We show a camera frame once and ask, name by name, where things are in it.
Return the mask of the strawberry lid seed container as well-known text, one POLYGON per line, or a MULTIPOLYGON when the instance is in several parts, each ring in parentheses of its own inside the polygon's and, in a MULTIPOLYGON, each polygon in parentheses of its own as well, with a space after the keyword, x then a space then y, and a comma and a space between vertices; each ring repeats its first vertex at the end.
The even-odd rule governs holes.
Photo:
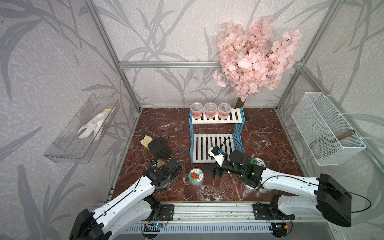
POLYGON ((201 186, 204 183, 204 171, 200 168, 193 168, 188 174, 189 181, 194 186, 201 186))

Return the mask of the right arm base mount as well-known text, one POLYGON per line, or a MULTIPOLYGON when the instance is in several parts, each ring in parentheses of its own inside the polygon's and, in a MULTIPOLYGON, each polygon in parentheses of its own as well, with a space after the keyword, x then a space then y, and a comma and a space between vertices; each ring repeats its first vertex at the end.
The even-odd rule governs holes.
POLYGON ((278 209, 278 200, 281 195, 274 195, 269 204, 257 202, 252 205, 255 220, 295 220, 294 214, 286 215, 278 209))

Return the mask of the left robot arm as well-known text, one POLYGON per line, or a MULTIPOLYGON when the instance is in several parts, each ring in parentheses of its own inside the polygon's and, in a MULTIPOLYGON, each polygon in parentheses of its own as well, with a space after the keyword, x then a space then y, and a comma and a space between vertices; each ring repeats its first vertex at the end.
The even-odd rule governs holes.
POLYGON ((154 194, 176 182, 181 169, 174 159, 160 167, 153 165, 146 169, 131 187, 113 200, 93 211, 80 212, 69 239, 113 240, 137 222, 157 218, 162 204, 154 194))

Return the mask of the clear seed container red label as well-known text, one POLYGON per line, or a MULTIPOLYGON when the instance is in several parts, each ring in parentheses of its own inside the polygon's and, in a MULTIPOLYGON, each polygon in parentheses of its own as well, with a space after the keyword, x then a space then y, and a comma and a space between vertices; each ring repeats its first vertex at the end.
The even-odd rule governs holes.
POLYGON ((194 119, 200 119, 204 112, 204 106, 201 103, 192 103, 190 106, 190 112, 194 119))

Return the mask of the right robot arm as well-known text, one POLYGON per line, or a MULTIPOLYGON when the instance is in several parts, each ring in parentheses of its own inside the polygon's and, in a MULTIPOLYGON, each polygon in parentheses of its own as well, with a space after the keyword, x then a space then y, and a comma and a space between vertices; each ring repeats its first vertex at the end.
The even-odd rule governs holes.
POLYGON ((273 196, 267 206, 255 207, 261 218, 270 216, 281 220, 307 215, 323 217, 341 227, 352 225, 352 195, 329 175, 314 178, 279 173, 251 163, 238 150, 227 155, 217 146, 208 150, 208 156, 216 161, 209 170, 212 178, 229 173, 259 193, 274 190, 288 193, 288 196, 273 196))

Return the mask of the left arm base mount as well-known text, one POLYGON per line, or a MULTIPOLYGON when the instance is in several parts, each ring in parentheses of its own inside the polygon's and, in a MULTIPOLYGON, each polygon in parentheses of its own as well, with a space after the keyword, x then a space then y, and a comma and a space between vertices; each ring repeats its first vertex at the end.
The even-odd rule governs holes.
POLYGON ((144 198, 144 203, 150 205, 150 215, 146 221, 172 221, 174 218, 175 205, 161 203, 155 196, 144 198))

